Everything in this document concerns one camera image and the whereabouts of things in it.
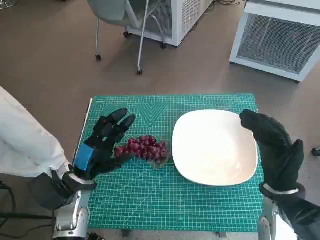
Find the black gloved right hand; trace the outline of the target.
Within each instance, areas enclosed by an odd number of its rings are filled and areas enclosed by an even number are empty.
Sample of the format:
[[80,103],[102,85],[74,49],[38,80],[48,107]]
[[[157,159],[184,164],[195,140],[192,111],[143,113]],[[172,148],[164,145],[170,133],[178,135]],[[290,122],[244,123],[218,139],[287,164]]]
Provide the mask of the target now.
[[259,147],[264,183],[277,192],[298,187],[304,160],[304,142],[292,141],[285,127],[274,118],[245,109],[239,115],[242,127],[253,133]]

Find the black left hand blue tape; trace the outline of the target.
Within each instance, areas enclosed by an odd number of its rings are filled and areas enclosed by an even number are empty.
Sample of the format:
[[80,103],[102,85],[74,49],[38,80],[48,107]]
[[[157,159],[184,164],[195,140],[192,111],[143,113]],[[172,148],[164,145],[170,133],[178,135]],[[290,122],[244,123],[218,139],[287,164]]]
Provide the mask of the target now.
[[123,150],[119,154],[114,153],[115,145],[123,139],[136,119],[135,114],[127,113],[127,108],[120,108],[99,118],[91,136],[77,151],[73,172],[78,178],[94,180],[100,174],[121,168],[134,157],[133,153]]

